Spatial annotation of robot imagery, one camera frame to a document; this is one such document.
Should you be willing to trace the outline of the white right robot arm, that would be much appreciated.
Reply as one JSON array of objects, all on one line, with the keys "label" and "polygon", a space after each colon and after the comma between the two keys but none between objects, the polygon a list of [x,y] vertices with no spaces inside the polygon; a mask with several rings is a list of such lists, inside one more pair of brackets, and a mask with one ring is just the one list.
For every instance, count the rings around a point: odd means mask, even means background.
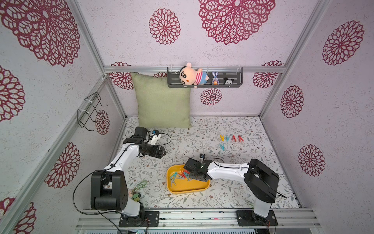
[{"label": "white right robot arm", "polygon": [[253,212],[261,218],[268,217],[271,205],[279,195],[279,175],[257,159],[243,164],[188,159],[184,169],[190,173],[190,178],[198,181],[226,179],[244,182],[256,197]]}]

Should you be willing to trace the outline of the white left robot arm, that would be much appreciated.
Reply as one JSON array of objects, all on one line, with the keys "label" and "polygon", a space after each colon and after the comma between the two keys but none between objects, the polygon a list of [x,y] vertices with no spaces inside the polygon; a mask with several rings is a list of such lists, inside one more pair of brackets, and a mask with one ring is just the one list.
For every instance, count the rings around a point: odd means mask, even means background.
[{"label": "white left robot arm", "polygon": [[143,138],[125,139],[110,164],[91,175],[91,208],[138,216],[141,203],[129,198],[125,174],[132,161],[140,155],[161,159],[166,154],[164,146],[146,143]]}]

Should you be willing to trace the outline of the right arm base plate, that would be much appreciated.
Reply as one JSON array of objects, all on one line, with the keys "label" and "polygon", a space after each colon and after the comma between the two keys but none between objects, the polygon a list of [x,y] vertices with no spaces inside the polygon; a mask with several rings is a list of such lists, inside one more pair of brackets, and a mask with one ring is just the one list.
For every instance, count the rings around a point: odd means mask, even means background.
[{"label": "right arm base plate", "polygon": [[273,210],[270,210],[267,217],[262,217],[254,213],[253,210],[237,210],[236,217],[238,225],[241,227],[249,226],[277,226],[278,221],[276,219],[275,213]]}]

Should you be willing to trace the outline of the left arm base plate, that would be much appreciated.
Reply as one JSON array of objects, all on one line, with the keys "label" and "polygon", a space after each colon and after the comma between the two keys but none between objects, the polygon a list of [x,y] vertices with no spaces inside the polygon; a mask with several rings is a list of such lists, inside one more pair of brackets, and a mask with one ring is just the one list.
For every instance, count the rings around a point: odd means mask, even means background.
[{"label": "left arm base plate", "polygon": [[138,216],[121,215],[119,227],[135,228],[135,227],[158,227],[159,211],[141,211]]}]

